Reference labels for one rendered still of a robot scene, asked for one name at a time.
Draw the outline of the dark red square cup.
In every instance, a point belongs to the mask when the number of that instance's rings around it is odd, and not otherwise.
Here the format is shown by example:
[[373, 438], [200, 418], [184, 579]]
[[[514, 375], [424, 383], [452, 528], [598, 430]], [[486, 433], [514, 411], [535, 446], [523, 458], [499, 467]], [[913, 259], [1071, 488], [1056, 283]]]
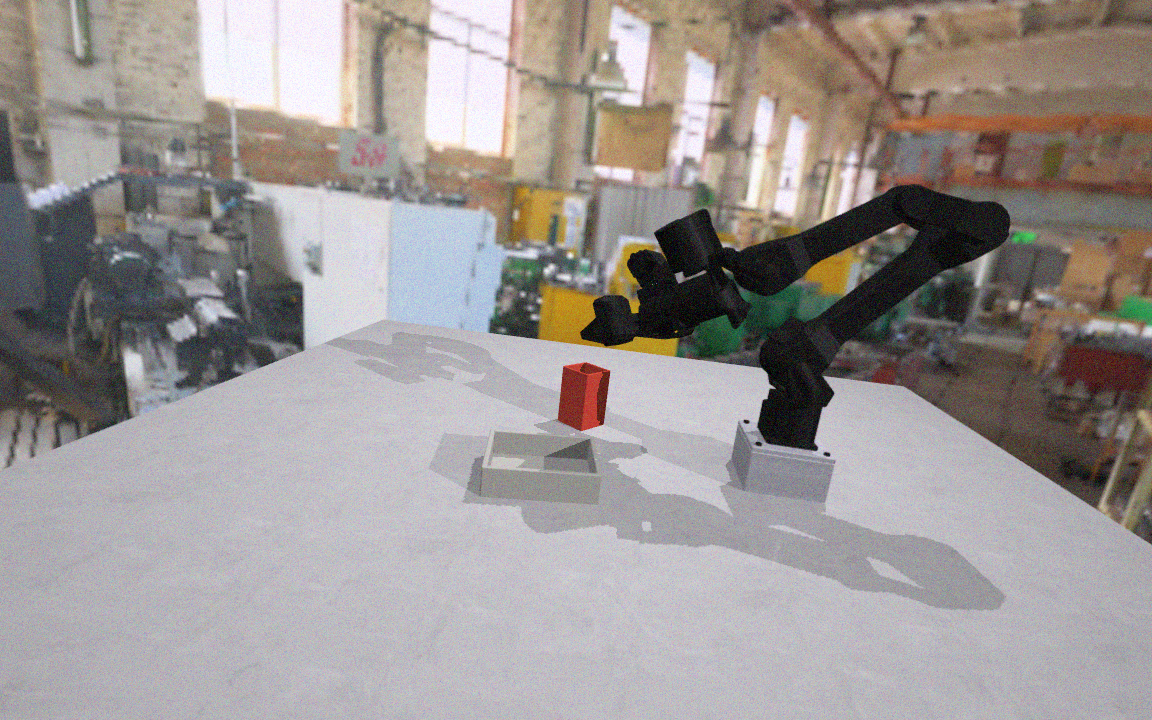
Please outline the dark red square cup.
[[611, 370], [590, 363], [563, 366], [558, 420], [573, 429], [602, 427]]

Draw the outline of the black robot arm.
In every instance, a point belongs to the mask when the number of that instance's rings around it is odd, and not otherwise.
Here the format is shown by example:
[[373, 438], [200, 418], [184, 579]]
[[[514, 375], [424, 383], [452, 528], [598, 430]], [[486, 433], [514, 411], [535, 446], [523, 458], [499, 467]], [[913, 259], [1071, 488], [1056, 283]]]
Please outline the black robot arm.
[[[790, 316], [761, 344], [761, 367], [776, 388], [764, 397], [758, 420], [765, 444], [818, 450], [814, 435], [820, 411], [835, 396], [820, 373], [838, 348], [932, 276], [972, 263], [1005, 243], [1010, 228], [1005, 205], [901, 184], [806, 232], [742, 251], [722, 247], [708, 210], [700, 209], [654, 232], [666, 258], [644, 249], [632, 252], [627, 266], [643, 287], [637, 300], [647, 300], [666, 285], [679, 285], [675, 273], [690, 276], [707, 270], [680, 285], [682, 311], [695, 324], [727, 314], [733, 329], [738, 329], [753, 304], [742, 300], [735, 281], [744, 290], [774, 295], [820, 260], [900, 223], [918, 232], [914, 245], [812, 320]], [[735, 281], [723, 274], [722, 266]]]

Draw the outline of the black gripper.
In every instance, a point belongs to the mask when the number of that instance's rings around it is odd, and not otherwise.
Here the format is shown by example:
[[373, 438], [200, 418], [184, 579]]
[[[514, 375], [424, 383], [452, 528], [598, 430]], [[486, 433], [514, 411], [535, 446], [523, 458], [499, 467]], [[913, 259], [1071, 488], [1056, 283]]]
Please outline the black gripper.
[[681, 283], [666, 285], [664, 290], [647, 300], [639, 300], [637, 313], [631, 313], [631, 306], [622, 295], [605, 295], [594, 300], [596, 318], [579, 332], [582, 340], [614, 346], [632, 342], [634, 338], [673, 340], [689, 336], [695, 325], [700, 324], [690, 323], [682, 311], [679, 302]]

